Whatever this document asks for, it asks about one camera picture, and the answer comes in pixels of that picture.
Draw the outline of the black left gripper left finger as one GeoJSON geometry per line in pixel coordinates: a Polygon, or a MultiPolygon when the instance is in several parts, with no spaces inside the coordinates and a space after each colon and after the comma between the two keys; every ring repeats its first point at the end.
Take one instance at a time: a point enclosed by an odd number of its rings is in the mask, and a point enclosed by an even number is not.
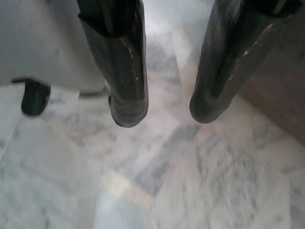
{"type": "Polygon", "coordinates": [[[110,87],[119,126],[136,126],[149,106],[141,0],[79,0],[78,15],[94,60],[110,87]]]}

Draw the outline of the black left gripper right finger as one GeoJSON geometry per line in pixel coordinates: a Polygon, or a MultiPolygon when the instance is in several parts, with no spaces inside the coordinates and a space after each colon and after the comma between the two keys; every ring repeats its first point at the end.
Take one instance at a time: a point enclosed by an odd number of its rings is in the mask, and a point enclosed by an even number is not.
{"type": "Polygon", "coordinates": [[[228,108],[294,15],[293,0],[214,2],[190,100],[195,121],[208,124],[228,108]]]}

